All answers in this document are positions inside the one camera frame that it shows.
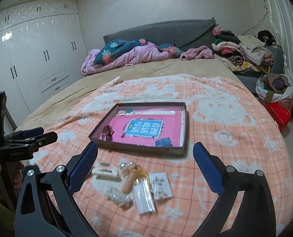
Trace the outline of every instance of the power cord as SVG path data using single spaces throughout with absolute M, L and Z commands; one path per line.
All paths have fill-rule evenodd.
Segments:
M 257 27 L 259 27 L 260 25 L 262 25 L 263 23 L 264 23 L 264 20 L 265 20 L 265 17 L 266 17 L 266 15 L 268 14 L 268 8 L 267 8 L 267 6 L 266 6 L 266 2 L 265 2 L 265 0 L 262 0 L 263 1 L 263 3 L 264 3 L 264 8 L 267 10 L 266 11 L 266 13 L 265 13 L 265 15 L 264 15 L 264 17 L 254 26 L 254 27 L 251 27 L 251 28 L 249 28 L 249 29 L 247 29 L 247 31 L 249 31 L 249 30 L 251 30 L 251 29 L 254 29 L 254 28 L 257 28 Z

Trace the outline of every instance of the green sleeve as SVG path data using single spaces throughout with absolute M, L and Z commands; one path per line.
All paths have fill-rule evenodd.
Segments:
M 14 230 L 15 213 L 2 204 L 0 204 L 0 221 L 7 230 Z

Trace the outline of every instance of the tray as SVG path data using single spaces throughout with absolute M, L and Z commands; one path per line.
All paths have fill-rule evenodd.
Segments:
M 187 108 L 181 102 L 118 103 L 89 135 L 99 148 L 142 156 L 183 156 Z M 103 141 L 105 126 L 113 130 Z

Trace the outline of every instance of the blue floral pillow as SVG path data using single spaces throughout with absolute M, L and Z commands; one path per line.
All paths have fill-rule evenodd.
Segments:
M 114 39 L 106 44 L 104 48 L 97 54 L 94 65 L 106 65 L 109 62 L 117 59 L 126 52 L 130 52 L 136 46 L 147 44 L 147 39 L 135 39 L 134 41 L 126 41 L 123 39 Z
M 176 46 L 169 44 L 169 43 L 165 43 L 165 44 L 160 45 L 158 47 L 158 50 L 161 52 L 162 51 L 169 52 L 173 59 L 179 58 L 182 54 L 182 51 L 179 48 L 177 48 Z

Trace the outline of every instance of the black door handle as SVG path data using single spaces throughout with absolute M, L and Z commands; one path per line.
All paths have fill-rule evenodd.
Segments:
M 15 66 L 14 66 L 14 70 L 15 70 L 16 77 L 18 77 L 18 76 L 17 76 L 17 72 L 16 72 L 16 68 L 15 68 Z
M 11 70 L 12 78 L 15 79 L 11 67 L 10 67 L 10 70 Z

